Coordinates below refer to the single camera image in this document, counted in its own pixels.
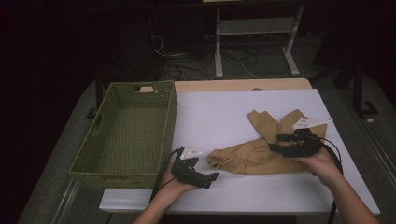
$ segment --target tan cloth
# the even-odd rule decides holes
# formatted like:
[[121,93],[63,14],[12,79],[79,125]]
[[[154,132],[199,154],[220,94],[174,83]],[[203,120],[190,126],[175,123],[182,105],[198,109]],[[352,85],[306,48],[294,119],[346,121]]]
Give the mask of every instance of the tan cloth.
[[[283,158],[273,152],[268,143],[276,143],[278,133],[293,133],[292,125],[299,118],[306,118],[300,110],[294,110],[278,123],[268,112],[253,110],[247,118],[261,138],[224,149],[215,149],[207,156],[212,169],[221,169],[242,175],[270,175],[301,172],[306,166],[297,161]],[[315,127],[315,134],[324,137],[327,125]]]

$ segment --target wire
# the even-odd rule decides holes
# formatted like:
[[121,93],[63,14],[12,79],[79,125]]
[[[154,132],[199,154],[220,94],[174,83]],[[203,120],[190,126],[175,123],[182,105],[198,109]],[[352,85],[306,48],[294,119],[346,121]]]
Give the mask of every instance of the wire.
[[320,138],[320,139],[323,139],[323,140],[325,140],[326,142],[329,142],[330,144],[332,144],[332,146],[335,148],[335,150],[337,150],[337,153],[338,153],[338,160],[339,160],[340,163],[341,163],[341,153],[340,153],[340,150],[338,150],[337,146],[336,146],[333,142],[331,142],[330,140],[328,140],[328,139],[326,139],[326,138]]
[[175,153],[179,152],[180,149],[175,149],[172,151],[172,153],[169,155],[169,157],[163,162],[163,166],[161,167],[160,172],[158,173],[157,180],[155,181],[154,187],[152,188],[152,193],[149,201],[151,202],[155,195],[158,193],[158,190],[160,190],[158,187],[160,186],[161,181],[163,180],[163,175],[165,174],[166,168],[168,167],[169,161],[175,155]]
[[173,63],[190,63],[190,62],[195,62],[206,56],[206,54],[213,52],[214,50],[209,50],[199,54],[179,53],[174,55],[168,55],[168,60],[172,61]]
[[241,60],[240,60],[234,53],[232,53],[232,52],[230,52],[230,51],[228,51],[228,50],[224,50],[224,51],[226,51],[226,52],[232,54],[232,55],[236,58],[236,60],[238,60],[238,62],[241,63],[242,67],[245,69],[245,71],[246,71],[248,74],[250,74],[252,77],[254,77],[254,78],[256,78],[256,79],[259,79],[258,77],[254,76],[253,74],[251,74],[251,73],[246,69],[246,67],[244,66],[244,64],[241,62]]
[[[203,54],[201,57],[205,56],[205,55],[208,54],[208,53],[212,53],[212,56],[211,56],[210,59],[209,59],[209,63],[206,64],[206,65],[204,65],[204,67],[192,68],[193,70],[204,70],[204,69],[208,68],[208,67],[210,66],[210,64],[213,63],[213,59],[215,58],[215,53],[214,53],[214,52],[207,52],[207,53]],[[189,61],[184,61],[184,62],[174,62],[174,61],[172,60],[172,62],[169,62],[169,63],[177,64],[178,66],[182,66],[182,67],[186,67],[186,66],[180,65],[179,63],[194,62],[194,61],[197,61],[198,59],[199,59],[199,58],[196,58],[196,59],[193,59],[193,60],[189,60]]]
[[268,29],[268,32],[267,32],[268,35],[270,34],[270,32],[272,30],[272,26],[274,25],[274,19],[275,19],[275,17],[273,17],[271,20],[270,28]]
[[109,215],[108,218],[107,218],[106,224],[110,223],[110,219],[113,217],[113,214],[114,214],[114,213],[110,213],[110,215]]
[[[203,79],[204,77],[205,77],[207,80],[215,79],[213,76],[208,75],[208,74],[206,74],[206,73],[200,71],[200,70],[203,70],[203,69],[208,68],[208,67],[213,63],[214,57],[215,57],[215,54],[213,53],[213,54],[212,54],[212,57],[211,57],[210,60],[209,60],[209,63],[206,64],[206,65],[204,65],[203,67],[200,67],[200,68],[191,68],[191,67],[188,67],[188,66],[184,66],[184,65],[181,65],[181,64],[178,64],[178,63],[173,63],[173,62],[169,62],[169,61],[168,61],[168,62],[167,62],[167,66],[168,66],[168,76],[169,76],[169,77],[172,77],[172,76],[170,75],[170,71],[169,71],[169,67],[171,66],[171,67],[176,68],[177,71],[179,72],[179,77],[177,78],[177,80],[181,80],[181,79],[182,79],[182,75],[185,75],[185,77],[186,77],[185,79],[186,79],[186,80],[201,80],[201,79]],[[198,79],[187,78],[187,75],[186,75],[185,71],[182,71],[182,69],[197,72],[197,73],[201,74],[202,76],[199,77]]]
[[160,188],[158,188],[157,192],[160,191],[160,189],[162,189],[163,187],[165,187],[167,184],[169,184],[172,180],[174,180],[175,178],[173,177],[172,179],[168,180],[166,183],[164,183]]
[[166,52],[165,52],[165,51],[164,51],[163,53],[160,53],[160,50],[163,48],[163,39],[162,39],[160,36],[158,36],[158,35],[152,35],[151,37],[160,39],[161,45],[160,45],[160,47],[159,47],[158,49],[154,49],[154,51],[155,51],[156,53],[158,53],[159,55],[161,55],[161,56],[163,56],[163,57],[166,57]]
[[[237,67],[237,68],[244,68],[243,66],[240,65],[240,62],[237,59],[235,59],[235,57],[232,54],[230,54],[230,55],[222,54],[221,56],[222,56],[221,59],[224,59],[228,64],[230,64],[234,67]],[[246,68],[249,68],[251,65],[255,64],[256,62],[252,63],[248,60],[244,60],[244,61],[241,60],[241,63],[243,63]]]
[[[287,45],[287,40],[282,39],[281,37],[278,37],[278,36],[276,36],[276,35],[270,35],[270,34],[269,34],[269,32],[272,30],[272,24],[273,24],[273,22],[274,22],[274,19],[272,20],[271,25],[270,25],[270,30],[267,32],[267,34],[266,34],[265,37],[275,36],[275,37],[277,37],[278,39],[280,39],[281,42],[285,42],[285,43],[281,44],[280,49],[277,49],[277,50],[275,50],[275,51],[271,51],[271,52],[268,52],[268,53],[260,53],[260,52],[262,51],[262,49],[264,48],[265,44],[266,44],[266,42],[262,42],[262,43],[259,44],[259,47],[258,47],[253,53],[246,52],[246,51],[243,51],[243,50],[241,50],[241,49],[239,49],[239,51],[245,52],[245,53],[250,54],[250,55],[259,56],[259,55],[271,55],[271,54],[277,53],[278,51],[280,51],[281,49],[283,49],[284,46]],[[221,40],[221,44],[222,44],[221,48],[222,48],[222,49],[233,49],[233,50],[236,50],[235,48],[230,48],[230,47],[226,46],[225,43],[226,43],[226,41]]]

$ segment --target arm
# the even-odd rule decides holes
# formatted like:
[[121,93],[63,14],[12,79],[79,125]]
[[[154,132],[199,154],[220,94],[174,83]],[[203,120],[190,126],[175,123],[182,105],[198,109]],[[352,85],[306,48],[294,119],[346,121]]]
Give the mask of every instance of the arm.
[[329,188],[341,218],[346,224],[379,223],[356,191],[338,171],[332,157],[324,148],[312,157],[295,158],[294,160],[308,165],[311,171],[318,176],[320,182]]
[[151,203],[146,207],[142,214],[134,221],[134,224],[147,224],[147,223],[158,223],[163,214],[171,207],[173,203],[185,192],[197,189],[196,187],[180,183],[172,175],[173,164],[170,164],[165,172],[163,181],[160,186],[165,184],[161,188]]

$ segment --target white tag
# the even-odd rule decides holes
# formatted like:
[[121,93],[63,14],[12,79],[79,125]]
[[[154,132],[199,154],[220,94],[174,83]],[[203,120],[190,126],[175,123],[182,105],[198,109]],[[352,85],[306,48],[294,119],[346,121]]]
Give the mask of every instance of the white tag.
[[293,129],[304,129],[318,126],[324,123],[332,122],[332,118],[328,119],[299,119],[297,123],[293,124]]
[[193,146],[189,145],[184,148],[183,153],[180,156],[181,160],[187,160],[195,157],[199,157],[202,154],[201,151],[198,151]]

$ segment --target white stand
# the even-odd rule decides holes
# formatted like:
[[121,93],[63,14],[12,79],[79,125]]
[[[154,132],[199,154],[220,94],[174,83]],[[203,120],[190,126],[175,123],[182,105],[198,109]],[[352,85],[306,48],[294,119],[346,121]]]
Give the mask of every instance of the white stand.
[[304,6],[299,6],[294,17],[272,18],[272,19],[248,19],[248,20],[228,20],[222,21],[220,10],[217,10],[216,19],[216,78],[223,79],[220,37],[222,35],[245,35],[245,34],[270,34],[270,33],[289,33],[288,44],[282,49],[283,55],[288,63],[291,74],[294,77],[300,75],[296,63],[291,56],[291,48],[297,35],[300,19],[303,14]]

